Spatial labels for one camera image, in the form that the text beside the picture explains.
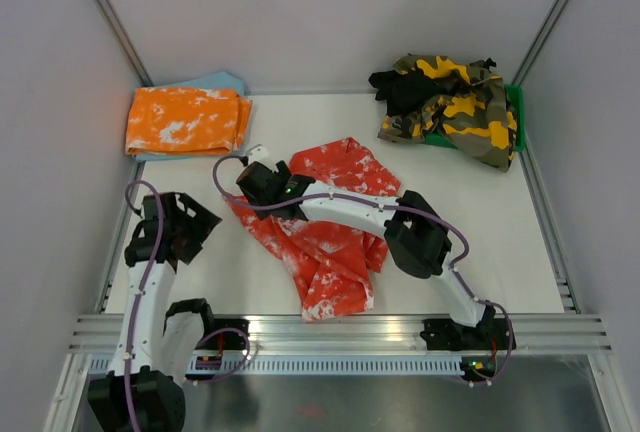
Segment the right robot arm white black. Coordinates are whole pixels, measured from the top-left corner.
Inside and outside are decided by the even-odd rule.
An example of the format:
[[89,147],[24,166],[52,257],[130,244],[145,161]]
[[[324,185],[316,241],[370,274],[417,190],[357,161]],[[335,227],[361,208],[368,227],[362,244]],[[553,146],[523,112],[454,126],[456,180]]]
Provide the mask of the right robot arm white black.
[[271,168],[244,156],[236,185],[260,218],[327,222],[381,238],[402,272],[430,280],[448,307],[449,333],[464,346],[480,347],[492,335],[495,307],[461,278],[458,263],[470,253],[466,236],[441,218],[417,192],[373,196],[294,174],[280,161]]

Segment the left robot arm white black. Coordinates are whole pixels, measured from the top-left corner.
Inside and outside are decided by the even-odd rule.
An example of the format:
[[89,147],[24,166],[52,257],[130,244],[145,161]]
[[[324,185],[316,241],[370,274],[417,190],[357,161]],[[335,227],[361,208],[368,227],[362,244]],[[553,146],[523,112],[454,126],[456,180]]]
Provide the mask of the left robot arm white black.
[[148,195],[127,245],[127,304],[105,376],[87,399],[104,431],[180,431],[186,372],[195,348],[210,347],[218,326],[203,298],[171,302],[181,264],[201,252],[220,218],[186,193]]

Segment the camouflage yellow green trousers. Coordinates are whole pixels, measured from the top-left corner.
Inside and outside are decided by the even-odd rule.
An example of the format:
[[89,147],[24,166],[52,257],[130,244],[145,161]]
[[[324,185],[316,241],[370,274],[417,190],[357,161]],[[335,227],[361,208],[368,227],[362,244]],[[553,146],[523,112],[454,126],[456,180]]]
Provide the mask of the camouflage yellow green trousers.
[[503,78],[491,59],[461,64],[443,55],[409,54],[389,70],[405,74],[421,70],[446,90],[406,116],[382,120],[378,137],[397,143],[423,143],[439,135],[468,157],[501,172],[516,155],[513,107],[507,101]]

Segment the red white tie-dye trousers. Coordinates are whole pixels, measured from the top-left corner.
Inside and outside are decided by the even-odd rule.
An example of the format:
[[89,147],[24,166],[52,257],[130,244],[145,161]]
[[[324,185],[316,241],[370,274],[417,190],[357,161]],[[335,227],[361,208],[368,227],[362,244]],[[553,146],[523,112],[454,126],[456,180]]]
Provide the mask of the red white tie-dye trousers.
[[[295,153],[294,174],[374,196],[396,196],[401,181],[352,137]],[[244,228],[291,275],[306,322],[363,313],[374,305],[372,272],[379,273],[388,254],[381,238],[330,222],[274,217],[259,219],[236,204],[230,208]]]

